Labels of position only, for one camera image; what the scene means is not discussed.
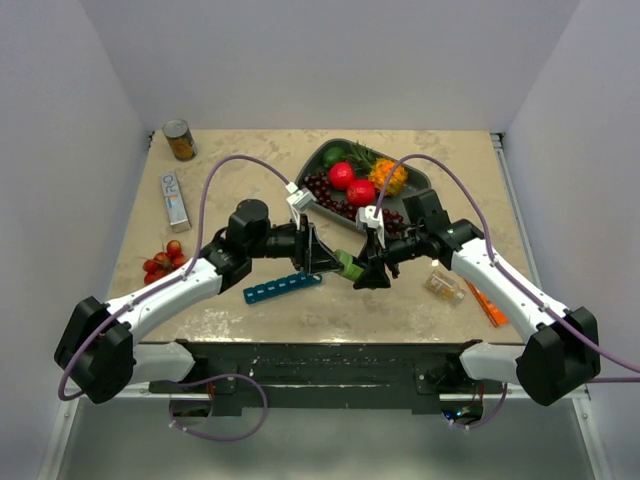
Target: orange marker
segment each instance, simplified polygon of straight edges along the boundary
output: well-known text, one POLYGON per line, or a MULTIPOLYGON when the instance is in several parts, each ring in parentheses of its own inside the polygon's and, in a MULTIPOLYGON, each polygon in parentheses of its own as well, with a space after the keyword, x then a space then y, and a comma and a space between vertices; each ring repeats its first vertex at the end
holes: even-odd
POLYGON ((491 320, 494 327, 500 327, 509 323, 509 320, 505 317, 504 313, 498 310, 498 307, 491 303, 484 293, 469 282, 467 282, 467 285, 469 285, 469 290, 471 290, 473 295, 478 299, 478 303, 480 303, 484 313, 487 314, 487 317, 489 317, 489 320, 491 320))

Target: can label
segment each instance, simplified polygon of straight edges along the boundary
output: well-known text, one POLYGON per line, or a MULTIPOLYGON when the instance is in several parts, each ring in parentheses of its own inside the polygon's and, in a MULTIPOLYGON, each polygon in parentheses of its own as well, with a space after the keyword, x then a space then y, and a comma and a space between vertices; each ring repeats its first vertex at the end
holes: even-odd
POLYGON ((167 141, 169 142, 173 155, 178 160, 191 160, 198 153, 198 148, 190 132, 185 133, 181 137, 167 138, 167 141))

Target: green object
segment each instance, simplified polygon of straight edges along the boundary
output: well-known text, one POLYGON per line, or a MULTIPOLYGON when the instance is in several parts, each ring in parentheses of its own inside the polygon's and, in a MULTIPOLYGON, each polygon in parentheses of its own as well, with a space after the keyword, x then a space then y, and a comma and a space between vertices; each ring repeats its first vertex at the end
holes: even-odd
POLYGON ((333 254, 338 258, 338 260, 340 260, 340 263, 344 265, 344 268, 338 273, 338 275, 346 278, 347 280, 351 280, 352 282, 355 282, 360 278, 364 269, 353 263, 353 255, 339 249, 333 252, 333 254))
POLYGON ((344 161, 344 156, 347 152, 342 147, 331 147, 322 155, 322 164, 324 168, 329 170, 336 163, 344 161))
POLYGON ((376 163, 376 157, 365 145, 356 142, 351 146, 351 153, 347 155, 347 161, 361 168, 365 173, 369 173, 373 164, 376 163))

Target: cherry tomato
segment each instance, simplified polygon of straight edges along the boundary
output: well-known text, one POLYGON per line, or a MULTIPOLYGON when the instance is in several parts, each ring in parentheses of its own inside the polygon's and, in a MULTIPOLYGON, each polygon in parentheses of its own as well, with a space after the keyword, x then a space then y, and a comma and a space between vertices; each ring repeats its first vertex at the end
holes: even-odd
POLYGON ((145 260, 142 264, 142 269, 147 273, 156 273, 158 271, 158 264, 153 260, 145 260))
POLYGON ((182 253, 182 245, 178 240, 171 240, 167 243, 167 253, 170 257, 176 257, 182 253))
POLYGON ((175 268, 180 268, 185 263, 187 263, 187 257, 185 257, 184 255, 180 254, 180 255, 176 255, 175 257, 173 257, 173 266, 175 268))
POLYGON ((157 279, 158 279, 158 274, 157 273, 147 273, 144 276, 144 284, 145 285, 151 285, 157 279))
POLYGON ((167 255, 164 252, 156 253, 155 257, 153 257, 153 260, 158 262, 160 265, 166 265, 167 263, 171 263, 171 258, 169 258, 169 255, 167 255))
POLYGON ((351 182, 356 179, 353 168, 347 162, 336 163, 329 170, 329 182, 336 190, 346 190, 351 182))
POLYGON ((356 207, 366 207, 376 200, 376 189, 369 180, 354 180, 347 188, 347 200, 356 207))

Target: fruit tray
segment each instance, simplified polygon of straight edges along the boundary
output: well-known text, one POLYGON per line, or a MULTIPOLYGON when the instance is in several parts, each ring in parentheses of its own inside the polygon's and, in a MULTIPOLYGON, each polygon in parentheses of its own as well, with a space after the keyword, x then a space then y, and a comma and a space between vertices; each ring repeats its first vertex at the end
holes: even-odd
MULTIPOLYGON (((300 170, 300 173, 298 174, 298 177, 296 178, 296 184, 300 187, 303 187, 305 186, 305 183, 306 183, 305 179, 307 179, 307 182, 308 182, 309 178, 313 174, 317 174, 318 172, 323 172, 323 173, 327 172, 327 169, 323 165, 322 159, 323 159, 324 153, 328 149, 338 146, 343 148, 348 153, 352 150, 353 145, 355 145, 355 142, 346 140, 344 138, 334 138, 332 140, 325 142, 323 145, 320 146, 320 148, 318 148, 315 151, 313 155, 311 155, 311 158, 309 158, 307 163, 304 164, 304 166, 300 170)), ((371 152, 376 158, 385 157, 390 160, 396 160, 394 158, 389 157, 388 155, 384 155, 373 149, 369 149, 369 150, 371 150, 371 152)), ((392 222, 395 221, 400 225, 402 225, 403 222, 408 222, 409 220, 407 218, 407 212, 404 208, 404 204, 402 203, 402 199, 404 197, 411 196, 420 190, 424 190, 425 188, 431 188, 431 182, 429 181, 429 178, 424 173, 422 173, 419 170, 416 170, 415 168, 412 168, 406 163, 404 164, 404 166, 407 169, 407 172, 409 174, 407 183, 405 184, 404 188, 395 197, 385 197, 385 199, 382 201, 382 208, 384 209, 383 212, 384 212, 385 225, 388 225, 390 223, 389 220, 391 220, 392 222)), ((366 178, 366 175, 362 170, 358 168, 354 168, 354 170, 355 170, 356 178, 366 178)), ((330 189, 330 193, 331 193, 331 200, 341 203, 346 208, 347 197, 344 191, 330 189)), ((336 223, 339 223, 353 230, 356 230, 356 223, 355 221, 352 220, 354 215, 350 214, 348 211, 345 211, 342 214, 336 213, 330 210, 329 208, 326 208, 320 205, 319 203, 314 203, 309 208, 317 211, 318 213, 321 213, 322 215, 325 215, 326 217, 330 218, 336 223)), ((388 233, 392 235, 399 233, 399 230, 400 228, 392 227, 390 231, 390 229, 387 228, 388 233)))

